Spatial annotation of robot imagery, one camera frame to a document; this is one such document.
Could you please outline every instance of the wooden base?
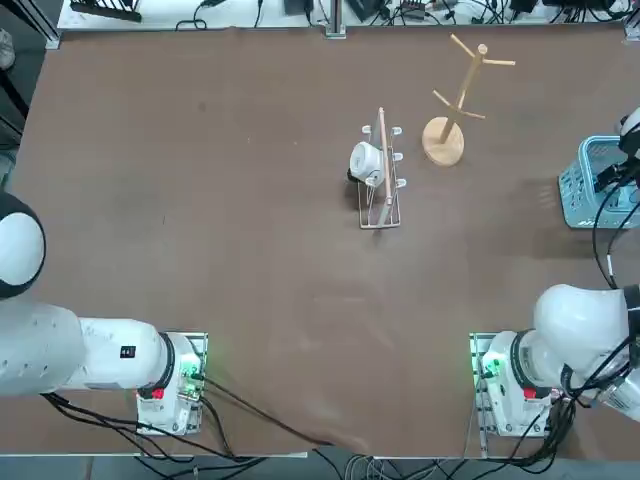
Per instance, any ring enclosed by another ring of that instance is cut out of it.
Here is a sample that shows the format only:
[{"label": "wooden base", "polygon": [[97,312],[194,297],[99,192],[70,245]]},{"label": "wooden base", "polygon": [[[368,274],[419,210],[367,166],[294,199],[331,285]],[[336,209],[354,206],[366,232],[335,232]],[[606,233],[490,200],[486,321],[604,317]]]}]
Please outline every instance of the wooden base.
[{"label": "wooden base", "polygon": [[464,136],[456,123],[453,124],[447,141],[440,143],[440,134],[446,122],[446,117],[436,117],[427,123],[422,132],[424,153],[429,160],[442,167],[450,167],[458,163],[464,151]]}]

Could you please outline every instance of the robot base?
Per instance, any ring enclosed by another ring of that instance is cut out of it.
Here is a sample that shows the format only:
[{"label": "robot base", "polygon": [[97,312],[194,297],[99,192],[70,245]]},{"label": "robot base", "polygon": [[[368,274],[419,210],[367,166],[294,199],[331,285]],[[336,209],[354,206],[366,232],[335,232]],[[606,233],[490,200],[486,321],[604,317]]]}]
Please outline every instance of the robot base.
[{"label": "robot base", "polygon": [[[152,398],[137,395],[138,421],[175,435],[198,433],[202,423],[200,394],[204,385],[191,378],[204,375],[207,364],[207,333],[167,332],[175,350],[173,375],[167,388],[154,391]],[[162,433],[139,428],[145,435]]]},{"label": "robot base", "polygon": [[530,392],[525,392],[516,381],[510,360],[511,344],[515,337],[515,332],[498,333],[482,356],[482,378],[491,402],[495,431],[502,436],[520,437],[540,414],[527,432],[527,437],[544,437],[551,395],[529,398]]}]

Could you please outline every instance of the floor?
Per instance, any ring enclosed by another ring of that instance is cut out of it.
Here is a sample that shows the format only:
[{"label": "floor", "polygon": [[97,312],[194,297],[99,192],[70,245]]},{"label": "floor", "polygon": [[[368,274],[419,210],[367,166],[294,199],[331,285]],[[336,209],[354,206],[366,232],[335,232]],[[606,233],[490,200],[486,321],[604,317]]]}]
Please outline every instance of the floor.
[{"label": "floor", "polygon": [[[345,451],[331,449],[325,451],[344,475],[346,461],[350,457]],[[217,464],[207,457],[199,457],[195,462],[200,468]],[[394,461],[399,470],[408,475],[421,466],[426,465],[421,460],[397,460]],[[443,464],[443,469],[450,472],[457,460]],[[184,470],[183,465],[165,465],[154,462],[154,466],[165,474]],[[471,480],[476,475],[494,468],[484,462],[473,461],[455,475],[456,480]],[[145,470],[138,462],[126,457],[35,457],[35,458],[2,458],[0,459],[0,471],[4,480],[36,480],[48,478],[51,471],[56,471],[57,478],[65,480],[152,480],[159,478],[153,472]],[[640,463],[607,464],[602,462],[578,462],[573,460],[556,460],[554,466],[539,478],[553,480],[628,480],[637,478],[640,472]],[[397,474],[385,464],[384,473],[389,478],[397,478]],[[219,479],[228,472],[201,472],[199,478]],[[377,478],[379,475],[370,472]],[[366,477],[365,462],[357,466],[354,478],[364,480]],[[490,476],[491,480],[520,480],[529,477],[515,468],[505,468]],[[193,478],[192,474],[182,478]],[[308,480],[339,480],[336,472],[320,457],[311,454],[307,459],[299,458],[273,458],[256,467],[252,471],[243,474],[241,480],[250,479],[296,479]],[[444,480],[446,477],[440,471],[435,471],[431,476],[433,480]]]},{"label": "floor", "polygon": [[[57,2],[44,2],[49,15],[57,19]],[[7,29],[14,37],[17,53],[17,61],[10,75],[16,87],[27,101],[30,101],[35,90],[36,81],[42,61],[44,59],[44,42],[28,27],[13,18],[0,12],[0,27]],[[24,121],[4,93],[0,92],[0,114],[22,127]],[[0,152],[7,144],[13,143],[13,139],[0,129]],[[331,449],[325,452],[338,466],[341,475],[351,454],[349,452]],[[454,462],[447,462],[443,468],[451,471]],[[208,457],[199,457],[195,463],[200,467],[215,464],[216,461]],[[407,475],[425,465],[421,460],[398,460],[396,465]],[[172,465],[155,461],[154,466],[162,472],[171,473],[182,470],[181,465]],[[356,469],[355,478],[365,478],[365,463],[361,462]],[[456,474],[456,479],[472,479],[474,476],[486,471],[489,465],[483,462],[472,461]],[[389,465],[385,465],[385,472],[390,478],[395,477],[390,472]],[[67,480],[110,480],[119,478],[127,479],[153,479],[157,475],[144,469],[138,462],[130,457],[103,456],[103,457],[2,457],[0,458],[0,472],[3,480],[36,480],[49,478],[50,472],[55,471],[57,478]],[[541,477],[558,480],[627,480],[638,477],[640,462],[638,463],[606,463],[606,462],[578,462],[569,460],[557,460],[555,465]],[[224,477],[224,473],[202,472],[200,478],[218,479]],[[528,476],[515,468],[505,468],[491,476],[493,480],[519,479]],[[318,455],[311,454],[307,459],[299,458],[273,458],[242,475],[242,479],[283,479],[283,478],[307,478],[337,479],[336,472]],[[440,471],[431,475],[433,480],[444,480],[445,476]]]}]

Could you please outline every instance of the metal rack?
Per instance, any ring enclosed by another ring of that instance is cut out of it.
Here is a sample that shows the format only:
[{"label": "metal rack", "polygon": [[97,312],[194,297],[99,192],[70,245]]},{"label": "metal rack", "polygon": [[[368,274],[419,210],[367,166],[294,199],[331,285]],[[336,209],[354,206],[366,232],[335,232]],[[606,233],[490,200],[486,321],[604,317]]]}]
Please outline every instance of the metal rack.
[{"label": "metal rack", "polygon": [[387,132],[384,109],[378,109],[373,128],[364,125],[362,133],[367,143],[382,151],[384,183],[376,187],[373,183],[358,182],[358,213],[360,228],[381,229],[400,226],[400,201],[398,190],[406,186],[404,178],[396,176],[396,164],[403,158],[402,153],[394,152],[393,138],[402,134],[402,128],[392,127]]}]

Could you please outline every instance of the black device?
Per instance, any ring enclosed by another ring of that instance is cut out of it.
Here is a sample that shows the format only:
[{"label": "black device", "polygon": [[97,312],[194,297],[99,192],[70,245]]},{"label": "black device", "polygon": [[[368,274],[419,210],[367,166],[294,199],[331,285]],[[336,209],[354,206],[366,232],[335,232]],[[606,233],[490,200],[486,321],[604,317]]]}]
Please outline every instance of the black device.
[{"label": "black device", "polygon": [[347,0],[347,3],[361,22],[378,13],[385,5],[384,0]]},{"label": "black device", "polygon": [[615,0],[542,0],[542,3],[552,7],[590,8],[591,10],[608,10]]},{"label": "black device", "polygon": [[511,0],[509,8],[514,12],[533,12],[534,7],[538,4],[538,0]]},{"label": "black device", "polygon": [[313,12],[313,0],[284,0],[285,15],[306,15]]}]

